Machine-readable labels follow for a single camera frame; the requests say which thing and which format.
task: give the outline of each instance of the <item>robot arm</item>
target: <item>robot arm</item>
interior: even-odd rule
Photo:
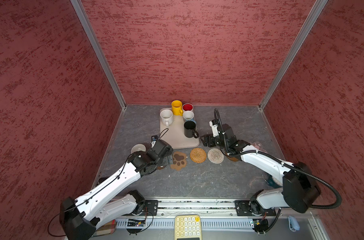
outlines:
[[[157,167],[172,163],[172,147],[157,140],[148,151],[131,154],[124,165],[107,180],[78,198],[66,198],[60,205],[59,221],[69,240],[87,240],[100,226],[132,212],[140,213],[145,199],[137,191],[109,202],[128,185]]]
[[[246,141],[237,140],[232,128],[221,123],[217,110],[215,119],[209,124],[213,132],[212,136],[208,137],[211,139],[209,145],[223,148],[228,156],[258,167],[275,178],[278,185],[283,186],[273,190],[261,190],[254,194],[249,205],[249,210],[253,214],[263,214],[266,209],[272,207],[291,207],[297,212],[304,213],[320,195],[321,190],[313,178],[288,168],[296,167],[311,174],[304,163],[293,164],[276,159],[264,152],[258,152],[258,149]]]

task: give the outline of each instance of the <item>red textured wall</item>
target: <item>red textured wall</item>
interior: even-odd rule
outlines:
[[[119,108],[69,0],[0,1],[0,239],[58,239],[47,224],[90,189]]]
[[[364,1],[329,0],[265,111],[286,159],[342,194],[331,239],[364,240]]]
[[[83,0],[129,104],[258,105],[314,0]]]

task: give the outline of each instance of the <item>yellow mug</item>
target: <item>yellow mug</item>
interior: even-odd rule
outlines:
[[[182,102],[179,100],[175,100],[171,103],[171,107],[173,109],[174,115],[183,116],[183,110],[182,110]]]

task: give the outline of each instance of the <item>mug handle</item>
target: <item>mug handle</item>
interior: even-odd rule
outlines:
[[[199,134],[197,131],[195,131],[195,129],[193,130],[193,137],[195,138],[198,138],[199,137]]]

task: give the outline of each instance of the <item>black mug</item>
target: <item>black mug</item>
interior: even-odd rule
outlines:
[[[193,121],[186,121],[184,124],[184,128],[185,128],[185,136],[188,138],[191,137],[195,137],[198,138],[199,134],[198,132],[195,130],[196,124]]]

